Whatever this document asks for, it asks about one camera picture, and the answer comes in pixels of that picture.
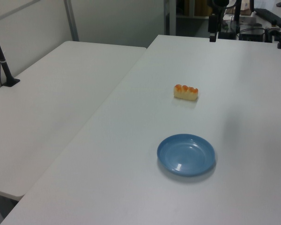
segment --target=white table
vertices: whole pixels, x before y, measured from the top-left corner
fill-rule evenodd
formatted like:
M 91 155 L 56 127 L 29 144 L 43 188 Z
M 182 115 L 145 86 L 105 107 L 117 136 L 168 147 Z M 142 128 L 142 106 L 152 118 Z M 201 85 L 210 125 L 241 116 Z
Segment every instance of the white table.
M 20 200 L 145 50 L 65 42 L 0 88 L 0 195 Z
M 157 146 L 179 133 L 207 139 L 216 167 L 167 172 Z M 281 50 L 158 36 L 2 223 L 30 224 L 281 225 Z
M 281 18 L 281 7 L 276 7 L 276 3 L 281 2 L 280 0 L 255 0 L 256 3 L 254 3 L 254 8 L 265 8 L 272 13 L 276 14 Z M 262 24 L 264 27 L 271 27 L 271 23 L 260 18 L 259 16 L 256 15 L 256 13 L 252 13 L 253 17 L 256 17 L 256 22 Z

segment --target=table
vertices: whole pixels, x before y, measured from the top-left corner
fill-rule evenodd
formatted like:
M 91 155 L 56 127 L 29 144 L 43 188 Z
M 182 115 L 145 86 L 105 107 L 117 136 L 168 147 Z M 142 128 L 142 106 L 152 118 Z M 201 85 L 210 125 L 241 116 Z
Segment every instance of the table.
M 65 42 L 0 88 L 0 195 L 39 179 L 145 48 Z
M 280 0 L 268 0 L 268 1 L 262 1 L 262 0 L 255 0 L 254 7 L 255 8 L 265 8 L 272 13 L 276 14 L 281 18 L 281 7 L 276 7 L 276 4 L 278 2 L 281 2 Z M 256 15 L 256 13 L 252 13 L 253 17 L 256 17 L 256 22 L 262 24 L 264 27 L 271 27 L 271 23 L 260 18 Z
M 177 83 L 198 88 L 198 101 L 173 98 Z M 157 146 L 179 133 L 213 145 L 211 171 L 188 178 L 160 165 Z M 11 224 L 281 225 L 281 50 L 158 36 Z

